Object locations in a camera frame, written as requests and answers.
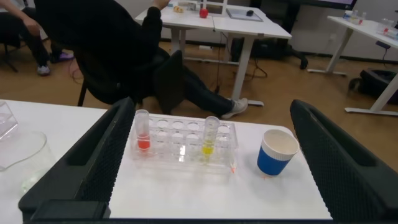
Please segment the white desk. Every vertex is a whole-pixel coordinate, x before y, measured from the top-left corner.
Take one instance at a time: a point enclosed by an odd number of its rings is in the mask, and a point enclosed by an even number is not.
[[[134,20],[142,24],[147,16],[147,10],[139,14]],[[184,13],[176,13],[173,8],[166,7],[162,10],[163,26],[172,31],[172,52],[181,50],[185,55],[186,31],[189,29],[213,30],[213,17],[208,16],[202,19],[198,12],[185,10]]]
[[[257,167],[263,124],[234,123],[238,168],[222,175],[138,168],[126,148],[109,207],[111,218],[330,219],[301,151],[280,176]]]
[[[41,131],[56,160],[60,159],[106,110],[6,100],[24,131]],[[0,187],[0,223],[22,223],[20,195]]]
[[[19,128],[47,135],[56,159],[60,159],[106,111],[20,101],[7,103],[19,121]],[[143,175],[129,158],[127,143],[109,204],[111,217],[330,219],[301,152],[279,177],[263,179],[257,168],[262,134],[270,128],[285,128],[249,123],[235,125],[239,143],[238,169],[228,181],[211,179],[207,182],[204,177],[201,181],[202,177],[196,175],[187,182],[184,179],[187,176],[178,172]],[[0,189],[0,198],[1,223],[22,223],[22,213],[17,207],[19,196]]]
[[[229,34],[233,34],[234,36],[238,35],[244,37],[243,49],[241,53],[241,58],[239,60],[238,73],[236,75],[234,90],[231,97],[233,100],[238,100],[241,96],[243,81],[246,75],[246,70],[248,69],[248,63],[254,40],[270,37],[290,39],[292,38],[292,36],[288,32],[286,32],[286,30],[281,28],[280,25],[268,19],[268,17],[260,9],[243,6],[228,6],[227,8],[242,9],[247,11],[253,10],[254,13],[256,13],[263,20],[263,22],[255,22],[231,19],[230,17],[213,18],[215,31],[226,32]],[[249,104],[264,106],[263,102],[254,100],[250,100]]]
[[[308,69],[309,72],[317,72],[317,73],[330,73],[336,75],[346,75],[342,72],[334,72],[338,59],[346,47],[349,38],[353,34],[354,31],[364,34],[368,37],[381,41],[385,44],[390,45],[393,48],[398,49],[398,41],[386,37],[385,35],[378,34],[376,32],[378,22],[374,21],[364,21],[362,25],[355,25],[351,22],[348,22],[340,17],[328,16],[328,19],[331,21],[337,22],[342,26],[346,27],[346,32],[344,34],[343,40],[341,41],[340,46],[337,48],[335,54],[330,60],[329,66],[326,70],[314,70]],[[360,109],[360,108],[345,108],[346,112],[349,113],[367,113],[367,114],[381,114],[381,115],[390,115],[390,116],[398,116],[398,112],[395,111],[382,111],[383,107],[387,104],[393,94],[398,90],[398,76],[396,76],[389,84],[389,86],[384,90],[382,95],[376,100],[370,110]]]
[[[253,46],[254,39],[261,39],[265,37],[277,37],[282,39],[290,39],[292,36],[283,30],[280,25],[272,22],[267,16],[257,8],[244,6],[227,6],[230,9],[253,10],[263,22],[256,21],[242,21],[226,17],[211,17],[202,19],[198,12],[185,11],[183,14],[173,12],[171,8],[162,10],[162,20],[165,27],[172,30],[172,53],[180,49],[184,53],[186,30],[187,29],[210,29],[218,32],[225,32],[228,39],[232,42],[234,36],[245,37],[241,58],[239,60],[238,74],[236,75],[235,86],[231,99],[238,100],[241,96],[242,86],[246,70],[248,68],[250,53]],[[139,14],[135,20],[142,23],[147,15],[147,11]],[[205,60],[209,62],[219,62],[214,60]],[[228,50],[225,51],[223,63],[229,62]],[[264,106],[261,101],[249,100],[250,105]]]

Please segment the blue paper cup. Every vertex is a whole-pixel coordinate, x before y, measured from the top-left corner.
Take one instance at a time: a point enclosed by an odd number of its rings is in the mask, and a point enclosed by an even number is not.
[[[299,142],[289,133],[268,130],[261,142],[257,165],[269,176],[279,175],[299,149]]]

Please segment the floor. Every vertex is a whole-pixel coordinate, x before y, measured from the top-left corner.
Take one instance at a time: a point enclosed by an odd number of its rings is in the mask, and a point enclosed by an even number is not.
[[[170,50],[169,43],[160,43],[160,45],[165,50]],[[187,46],[188,56],[217,59],[218,54],[218,49],[199,50],[198,46]],[[2,48],[0,48],[0,55],[4,55]],[[221,49],[220,57],[223,55],[224,52]],[[315,69],[325,68],[329,61],[328,58],[320,58],[316,55],[308,59],[310,68]],[[50,65],[52,75],[49,77],[39,77],[36,74],[36,65],[27,47],[12,52],[11,62],[18,68],[18,73],[14,73],[0,61],[0,99],[60,105],[77,104],[82,77],[79,71],[75,71],[77,65],[74,61]],[[216,88],[218,64],[186,61],[185,65],[199,74],[212,90]],[[311,74],[300,70],[299,61],[296,58],[288,58],[285,61],[260,60],[259,66],[268,73],[268,77],[265,78],[264,74],[256,72],[254,79],[251,80],[254,70],[254,61],[251,61],[242,97],[261,100],[266,106],[263,108],[250,106],[244,114],[233,117],[231,120],[285,126],[294,131],[289,106],[294,99],[303,100],[317,107],[395,171],[398,171],[398,118],[347,114],[344,111],[345,107],[371,107],[374,99],[355,92],[349,93],[348,83],[352,78],[359,77],[361,70],[369,67],[384,68],[383,64],[342,60],[337,65],[337,70],[347,72],[349,74],[347,78]],[[237,67],[232,65],[220,65],[221,95],[225,97],[231,95],[236,70]],[[85,98],[84,106],[109,108],[89,93]],[[151,113],[160,113],[159,106],[153,98],[144,101],[144,109]],[[398,111],[398,106],[389,105],[386,109]],[[211,115],[187,101],[174,109],[173,114],[198,118]]]

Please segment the cable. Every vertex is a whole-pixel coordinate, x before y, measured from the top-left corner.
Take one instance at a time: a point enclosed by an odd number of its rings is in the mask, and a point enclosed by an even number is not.
[[[254,59],[254,64],[256,65],[256,68],[253,71],[253,75],[252,75],[251,79],[249,79],[248,81],[251,81],[254,78],[268,78],[268,73],[266,71],[264,71],[262,68],[260,68],[260,66],[258,65],[258,59],[256,59],[256,58]],[[256,76],[257,69],[262,71],[265,76],[263,76],[263,77]]]
[[[76,59],[74,58],[73,60],[70,61],[69,69],[68,69],[68,74],[71,76],[71,78],[72,78],[72,80],[73,80],[74,83],[76,83],[76,84],[82,84],[82,83],[78,83],[77,80],[81,80],[81,79],[83,79],[83,78],[76,78],[76,77],[75,77],[75,72],[77,72],[77,71],[80,70],[79,67],[76,68],[76,69],[74,69],[74,71],[70,72],[71,67],[72,67],[72,63],[73,63],[75,60],[76,60]]]
[[[229,45],[228,45],[229,38],[223,32],[221,32],[221,34],[223,34],[226,39],[226,50],[228,51],[229,56],[231,56],[231,52],[229,51]]]
[[[386,49],[386,52],[384,53],[384,55],[383,55],[383,65],[387,68],[387,65],[386,65],[386,62],[384,61],[384,58],[386,57],[386,55],[387,55],[387,51],[388,51],[388,49]]]
[[[221,45],[222,41],[223,41],[223,36],[220,34],[220,45]],[[221,85],[218,83],[218,77],[220,76],[220,48],[221,47],[218,46],[218,65],[217,65],[217,81],[216,81],[217,87],[214,90],[214,92],[216,94],[218,94],[220,92],[220,88],[221,88],[220,87]]]

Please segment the red liquid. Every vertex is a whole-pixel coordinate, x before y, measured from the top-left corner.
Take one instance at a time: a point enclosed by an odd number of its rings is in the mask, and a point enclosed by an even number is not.
[[[139,137],[138,147],[140,150],[146,151],[150,148],[150,139],[149,136]]]

